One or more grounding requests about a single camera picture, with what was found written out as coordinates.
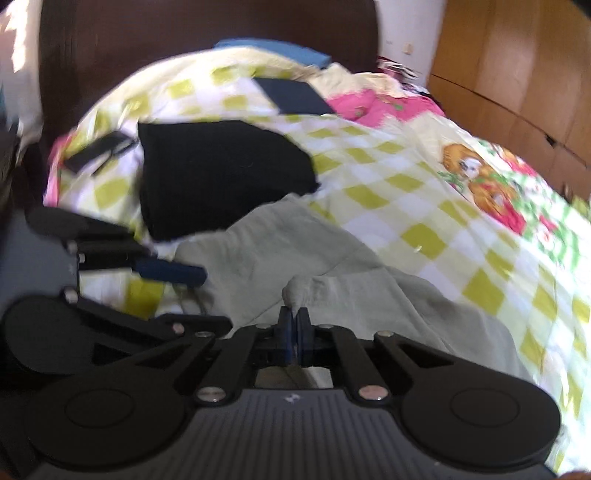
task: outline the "black cloth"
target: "black cloth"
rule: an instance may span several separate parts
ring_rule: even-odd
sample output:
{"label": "black cloth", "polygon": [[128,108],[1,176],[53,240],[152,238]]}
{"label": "black cloth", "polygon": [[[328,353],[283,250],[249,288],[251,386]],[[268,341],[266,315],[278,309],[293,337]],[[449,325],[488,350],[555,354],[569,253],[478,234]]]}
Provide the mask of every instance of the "black cloth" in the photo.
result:
{"label": "black cloth", "polygon": [[585,15],[591,18],[591,0],[573,0],[575,4],[577,4]]}
{"label": "black cloth", "polygon": [[284,115],[324,115],[335,112],[316,90],[305,82],[259,77],[254,79]]}
{"label": "black cloth", "polygon": [[142,217],[156,241],[225,229],[263,203],[318,188],[308,154],[242,121],[139,124],[138,132]]}

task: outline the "bedspread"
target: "bedspread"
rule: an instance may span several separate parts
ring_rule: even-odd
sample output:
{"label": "bedspread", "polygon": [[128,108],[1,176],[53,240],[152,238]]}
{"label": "bedspread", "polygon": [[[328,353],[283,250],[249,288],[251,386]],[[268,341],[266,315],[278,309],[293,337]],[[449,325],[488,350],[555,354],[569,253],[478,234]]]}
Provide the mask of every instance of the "bedspread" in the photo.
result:
{"label": "bedspread", "polygon": [[[431,127],[427,137],[418,138],[427,124],[418,132],[403,122],[380,131],[334,115],[279,115],[251,77],[302,78],[310,72],[272,54],[250,51],[242,58],[232,48],[208,51],[130,77],[90,110],[60,158],[112,128],[133,134],[138,118],[241,118],[286,135],[312,156],[319,175],[322,186],[307,199],[312,209],[372,248],[386,265],[425,278],[450,300],[477,305],[508,327],[529,373],[563,415],[564,431],[550,466],[559,471],[591,467],[591,298],[579,280],[582,271],[558,268],[515,229],[467,202],[441,175],[446,148],[469,140],[469,147],[484,158],[487,146],[465,132],[437,133]],[[59,204],[128,225],[151,244],[136,194],[141,163],[137,148],[112,159],[96,176],[86,170],[77,177],[62,172]],[[469,171],[483,168],[465,163]],[[478,196],[478,189],[487,192],[486,181],[475,183],[473,195]],[[492,200],[499,204],[495,196]],[[580,227],[570,212],[564,221],[573,231]],[[154,248],[170,257],[175,245]],[[172,288],[131,273],[86,275],[81,285],[83,294],[144,317],[156,309],[178,309]]]}
{"label": "bedspread", "polygon": [[412,137],[452,188],[591,293],[591,224],[527,163],[429,113],[408,122],[390,119],[389,128]]}

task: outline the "wooden wardrobe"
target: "wooden wardrobe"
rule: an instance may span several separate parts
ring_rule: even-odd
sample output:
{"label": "wooden wardrobe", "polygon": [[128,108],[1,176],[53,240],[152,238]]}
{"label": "wooden wardrobe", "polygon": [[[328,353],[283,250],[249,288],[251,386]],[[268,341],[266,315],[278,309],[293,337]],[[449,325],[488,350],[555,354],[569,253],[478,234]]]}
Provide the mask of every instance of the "wooden wardrobe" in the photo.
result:
{"label": "wooden wardrobe", "polygon": [[557,191],[591,194],[591,20],[570,0],[448,0],[428,88]]}

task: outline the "light green towel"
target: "light green towel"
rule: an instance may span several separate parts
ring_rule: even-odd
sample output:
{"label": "light green towel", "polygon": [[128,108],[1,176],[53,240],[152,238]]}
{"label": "light green towel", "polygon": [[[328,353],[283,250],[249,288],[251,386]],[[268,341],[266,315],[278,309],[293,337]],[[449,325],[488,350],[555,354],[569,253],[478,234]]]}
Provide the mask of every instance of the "light green towel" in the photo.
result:
{"label": "light green towel", "polygon": [[284,303],[294,311],[308,307],[314,325],[345,326],[365,339],[393,330],[528,378],[501,322],[451,302],[426,280],[384,266],[295,197],[260,206],[227,231],[182,243],[175,260],[203,265],[209,275],[202,288],[182,298],[185,313],[227,315],[239,328],[276,323]]}

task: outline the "pink fabric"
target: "pink fabric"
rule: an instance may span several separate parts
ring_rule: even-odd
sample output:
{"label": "pink fabric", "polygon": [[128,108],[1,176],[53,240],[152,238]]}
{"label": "pink fabric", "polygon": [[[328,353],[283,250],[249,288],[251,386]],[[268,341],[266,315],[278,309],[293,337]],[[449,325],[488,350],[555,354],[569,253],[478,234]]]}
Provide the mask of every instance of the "pink fabric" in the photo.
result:
{"label": "pink fabric", "polygon": [[430,98],[394,98],[390,95],[377,95],[370,89],[360,93],[345,93],[327,100],[327,103],[339,116],[371,128],[379,128],[387,116],[403,122],[424,112],[444,116],[443,111]]}
{"label": "pink fabric", "polygon": [[59,137],[51,148],[49,154],[49,178],[47,179],[47,188],[43,196],[43,205],[47,207],[57,207],[60,200],[60,176],[59,169],[63,158],[63,151],[70,142],[71,135]]}
{"label": "pink fabric", "polygon": [[503,207],[505,210],[503,214],[496,210],[487,211],[487,213],[497,222],[505,225],[510,230],[513,230],[517,235],[523,235],[523,230],[525,230],[525,227],[527,226],[527,222],[525,221],[525,218],[523,218],[523,215],[515,210],[511,202],[507,199],[504,200]]}

